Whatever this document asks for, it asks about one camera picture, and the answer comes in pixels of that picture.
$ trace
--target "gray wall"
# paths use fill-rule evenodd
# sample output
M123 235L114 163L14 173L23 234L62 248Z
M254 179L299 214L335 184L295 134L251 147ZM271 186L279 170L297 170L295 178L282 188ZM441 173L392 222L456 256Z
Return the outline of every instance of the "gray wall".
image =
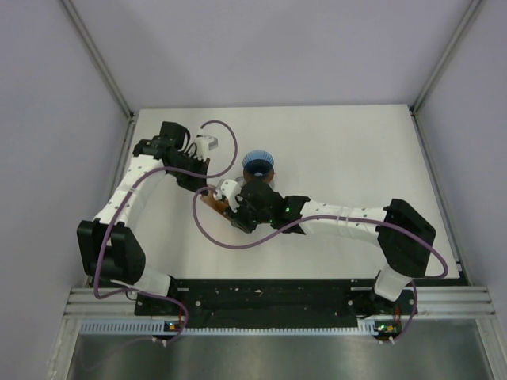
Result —
M74 0L143 107L410 104L470 0Z
M507 333L507 2L489 0L421 113L468 271Z
M39 379L125 118L55 0L0 7L0 377Z

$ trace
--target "blue bowl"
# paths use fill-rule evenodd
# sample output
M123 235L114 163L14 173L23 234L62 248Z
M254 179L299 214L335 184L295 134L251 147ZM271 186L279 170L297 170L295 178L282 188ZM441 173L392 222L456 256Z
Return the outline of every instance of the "blue bowl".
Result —
M259 179L266 177L274 165L273 156L265 150L253 150L243 158L243 168Z

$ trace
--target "wire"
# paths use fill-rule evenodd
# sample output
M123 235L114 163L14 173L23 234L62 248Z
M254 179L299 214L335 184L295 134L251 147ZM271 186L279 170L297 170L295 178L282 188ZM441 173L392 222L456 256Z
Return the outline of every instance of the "wire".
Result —
M192 215L193 215L193 220L196 223L197 228L199 229L199 231L209 241L211 241L213 244L216 244L216 245L218 245L218 246L220 246L222 248L226 248L226 249L248 249L248 248L253 248L255 246L258 246L258 245L260 245L262 243L267 242L270 239L273 239L276 235L281 234L285 230L288 230L289 228L292 228L293 226L296 226L296 225L298 225L298 224L300 224L302 222L307 222L309 220L315 220L315 219L333 219L333 220L341 220L341 221L352 222L352 223L356 223L356 222L357 223L368 223L368 224L373 224L373 225L376 225L376 226L382 226L382 227L391 228L392 230L396 230L396 231L398 231L398 232L406 235L407 237L411 238L412 240L416 241L420 245L422 245L424 248L426 248L428 251L430 251L439 260L439 262L442 264L443 271L442 271L441 275L427 275L425 277L426 279L443 279L449 273L449 266L445 262L445 259L442 257L442 255L440 255L438 253L438 251L436 249L434 249L426 241L422 240L420 237L418 237L417 235L415 235L415 234L411 233L410 231L404 229L403 227L397 226L397 225L389 223L389 222L384 222L384 221L379 221L379 220L374 220L374 219L368 219L368 218L346 218L344 216L335 216L335 215L312 215L312 216L307 216L305 218L301 218L301 219L295 220L294 222L290 222L289 224L283 226L282 228L280 228L279 230L273 232L272 234L269 234L268 236L266 236L266 237L264 237L264 238L262 238L262 239L260 239L258 241L255 241L253 243L244 244L244 245L229 245L229 244L226 244L226 243L222 243L221 241L218 241L218 240L214 239L213 236L211 236L210 234L208 234L208 232L200 224L199 218L197 216L197 209L196 209L197 198L199 197L199 195L202 192L207 191L207 190L212 190L212 188L209 188L208 186L204 187L204 188L200 188L199 190L196 191L196 193L193 196L193 199L192 199ZM409 319L405 323L405 327L399 333L399 335L391 341L393 344L396 343L399 340L399 338L401 336L403 336L405 334L406 330L410 327L410 325L412 324L412 320L414 319L414 315L416 313L416 310L417 310L417 289L416 289L416 286L415 286L415 282L412 280L412 281L410 281L409 284L414 289L414 305L412 306L412 310L410 312Z
M193 153L194 153L194 154L195 154L195 153L197 153L197 144L195 144L194 142L190 144L189 148L186 150L186 152L185 152L185 153L186 153L186 154L190 154L189 152L190 152L190 150L191 150L193 147L194 147L194 148L196 148L196 149L194 149L194 150L193 150Z
M104 260L104 255L105 255L105 249L107 247L107 242L109 240L109 237L111 236L111 231L112 231L112 228L114 227L115 223L116 223L116 220L118 219L118 217L120 216L120 213L122 212L122 210L124 209L125 205L127 204L128 200L130 199L130 197L132 196L132 192L146 179L148 178L151 174L154 174L154 173L157 173L157 172L161 172L161 171L173 171L173 172L179 172L179 173L183 173L183 174L187 174L189 176L193 176L193 177L197 177L197 178L217 178L217 177L221 177L223 174L227 173L229 171L230 168L232 168L232 165L235 163L236 161L236 158L238 156L238 140L236 139L236 135L234 134L234 132L232 131L231 127L229 127L226 123L224 123L223 121L221 120L209 120L207 121L206 123L204 123L203 125L200 126L200 129L203 129L205 128L206 126L208 126L209 124L220 124L222 126L224 126L228 131L229 133L231 133L231 138L232 138L232 141L234 143L234 154L232 156L232 160L231 160L231 163L229 164L228 167L226 167L224 170L222 170L220 173L217 173L217 174L212 174L212 175L206 175L206 174L198 174L198 173L193 173L193 172L190 172L188 170L185 170L185 169L179 169L179 168L174 168L172 166L164 166L162 168L156 168L156 169L153 169L153 170L150 170L149 172L146 172L144 173L131 187L131 190L125 195L124 199L121 201L120 203L120 206L118 206L114 216L111 218L111 222L108 224L106 230L105 230L105 233L104 233L104 238L102 239L102 243L101 243L101 248L99 250L99 254L98 254L98 258L97 258L97 268L95 269L95 274L93 276L93 294L95 295L95 298L97 299L104 299L104 298L107 298L107 297L110 297L112 295L116 295L118 293L122 293L122 292L129 292L129 291L138 291L139 289L135 289L134 287L125 287L125 288L121 288L121 289L116 289L115 291L110 291L109 293L105 293L105 294L100 294L99 293L99 280L101 278L101 269L102 269L102 262ZM189 321L189 311L187 310L187 308L185 307L185 305L183 305L181 302L179 302L178 300L174 299L174 298L170 298L170 297L165 297L165 296L162 296L162 295L158 295L158 294L152 294L152 293L148 293L146 291L139 291L139 294L140 295L144 295L144 296L147 296L147 297L152 297L152 298L158 298L158 299L163 299L164 301L168 301L168 302L172 302L178 306L180 306L181 310L183 310L183 312L185 313L185 319L183 320L183 326L180 327L180 329L178 330L178 332L176 333L176 335L174 335L171 339L169 339L166 344L172 344L174 341L176 341L177 339L180 338L181 334L183 333L183 331L185 330L185 327ZM119 346L118 348L116 348L115 350L111 351L110 353L107 354L106 358L101 360L99 363L96 363L94 364L93 366L91 367L87 367L86 369L88 369L88 371L92 371L96 368L98 368L99 366L102 365L102 363L110 358L111 356L115 355L118 351L122 350L123 348L129 346L130 344L133 344L137 341L141 341L141 340L148 340L150 338L147 338L147 337L143 337L143 338L136 338L134 340L129 340L128 342L126 342L125 344L122 344L121 346Z
M173 171L173 172L187 174L189 176L193 176L193 177L197 177L197 178L217 178L217 177L221 177L223 174L227 173L229 171L229 169L232 167L232 165L234 164L234 162L236 161L236 158L238 156L238 140L236 139L236 135L232 131L231 127L229 127L226 123L224 123L221 120L209 120L206 123L204 123L203 125L201 125L200 129L208 126L209 124L213 124L213 123L223 125L231 133L231 137L232 137L232 140L234 143L234 154L233 154L233 157L232 157L232 160L231 160L231 163L229 164L229 166L226 167L224 170L222 170L220 173L212 174L212 175L193 173L188 170L174 168L172 166L164 166L162 168L152 169L149 172L144 173L132 185L131 190L125 195L124 199L120 203L120 206L118 206L118 208L116 209L116 212L112 216L111 222L108 224L108 226L105 230L104 238L102 239L101 248L99 250L99 254L98 254L98 258L97 258L97 268L95 269L95 275L93 277L93 294L95 295L95 298L104 299L104 298L110 297L111 295L115 295L115 294L118 294L118 293L121 293L124 291L137 291L137 289L133 289L133 288L122 288L122 289L117 289L115 291L110 291L109 293L106 293L106 294L100 294L99 290L98 290L98 284L99 284L99 279L101 276L101 269L102 269L102 261L104 260L105 248L107 247L109 237L111 236L111 230L114 227L116 220L119 218L119 216L120 216L122 210L124 209L125 205L127 204L128 200L132 196L132 191L134 191L151 174L161 172L161 171ZM165 300L170 301L172 303L176 303L178 306L182 307L183 310L186 310L186 308L179 301L176 301L172 298L162 297L162 296L158 296L156 294L150 294L150 293L143 292L143 291L140 292L140 294L147 295L149 297L165 299Z
M412 306L412 310L410 311L409 319L406 321L405 326L403 327L402 331L398 334L398 336L393 338L392 344L398 342L400 338L406 334L406 331L409 329L410 325L412 325L412 321L414 320L414 315L417 310L417 288L413 280L410 281L409 284L412 286L412 289L414 290L414 305Z
M180 152L185 152L190 144L190 132L188 129L185 130L186 144L183 148L181 148Z

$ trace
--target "aluminum frame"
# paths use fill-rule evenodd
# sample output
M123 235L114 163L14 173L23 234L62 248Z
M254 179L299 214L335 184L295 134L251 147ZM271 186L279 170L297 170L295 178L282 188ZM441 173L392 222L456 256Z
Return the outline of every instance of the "aluminum frame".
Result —
M98 51L85 24L80 18L72 0L59 0L65 14L71 20L78 37L82 41L85 49L88 51L97 72L103 79L106 87L111 92L114 100L128 118L128 128L124 139L120 159L116 167L115 177L111 189L114 189L124 171L124 166L128 161L128 147L132 140L135 128L135 117L128 106L119 86L116 84L111 71L105 64L101 53ZM473 24L478 16L484 0L472 0L463 15L451 40L446 46L443 55L433 68L433 72L428 81L423 86L414 104L410 107L413 112L414 128L421 144L421 150L425 157L426 165L432 180L433 189L440 208L444 216L444 225L448 233L452 249L457 258L463 262L459 254L459 244L456 239L452 221L448 214L448 207L444 200L444 195L440 190L439 181L436 173L436 166L431 159L425 138L422 133L421 125L417 119L417 112L424 104L434 86L444 73L449 61L452 59L459 42L466 36L467 30ZM485 287L419 287L419 314L415 317L421 319L475 319L477 321L478 331L482 339L487 359L495 380L507 379L507 349L505 339L490 299L490 295ZM115 295L107 300L96 300L93 292L89 288L77 288L71 291L67 307L63 315L59 335L53 351L53 355L48 364L46 379L64 380L68 376L74 348L78 339L78 334L83 320L112 318L115 320L131 321L137 319L146 319L146 317L137 317L134 315L135 301L128 301L123 294ZM176 318L177 316L152 317L151 319Z

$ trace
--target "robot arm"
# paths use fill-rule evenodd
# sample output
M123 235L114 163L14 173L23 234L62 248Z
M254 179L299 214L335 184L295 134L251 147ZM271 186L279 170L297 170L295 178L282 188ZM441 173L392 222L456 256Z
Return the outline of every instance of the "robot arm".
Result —
M244 232L252 232L261 223L280 229L299 219L329 215L333 218L301 222L284 233L335 234L379 246L387 264L377 275L373 298L379 296L388 302L394 302L413 278L425 275L430 253L423 246L385 226L350 221L370 219L379 224L389 222L403 227L431 245L436 231L404 200L393 199L389 206L378 208L334 206L316 202L306 196L284 198L261 180L248 182L242 188L233 180L222 180L215 191L216 200L228 202L225 214L231 224Z
M136 189L132 186L145 173L167 166L206 174L209 151L217 146L216 138L203 135L198 135L190 143L189 131L170 122L162 123L160 134L153 139L141 140L135 146L134 157L111 199L92 221L84 220L78 226L78 243L85 273L94 275L106 228L125 196L131 192L128 203L121 210L112 228L102 262L101 279L156 295L172 295L176 291L172 277L155 270L146 262L144 251L132 231L155 186L166 173L174 175L179 186L193 192L206 186L206 180L184 173L160 170L146 177Z

